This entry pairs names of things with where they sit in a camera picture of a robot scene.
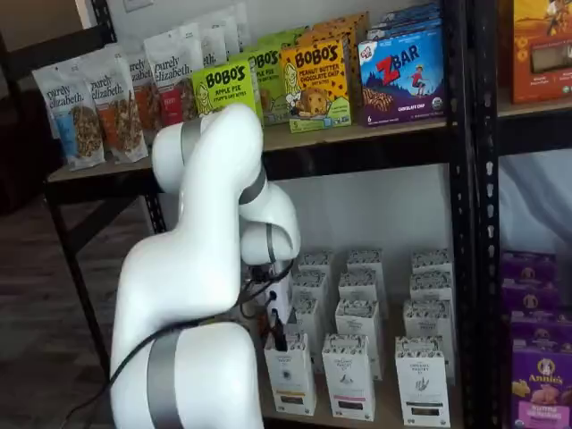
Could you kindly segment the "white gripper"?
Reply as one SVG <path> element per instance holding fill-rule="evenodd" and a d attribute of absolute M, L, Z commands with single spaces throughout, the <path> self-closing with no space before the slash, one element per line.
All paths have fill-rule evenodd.
<path fill-rule="evenodd" d="M 275 348 L 281 352 L 288 350 L 288 342 L 278 314 L 291 311 L 291 266 L 292 262 L 275 262 L 253 268 L 257 278 L 248 286 L 250 302 L 269 314 L 268 331 L 273 334 Z"/>

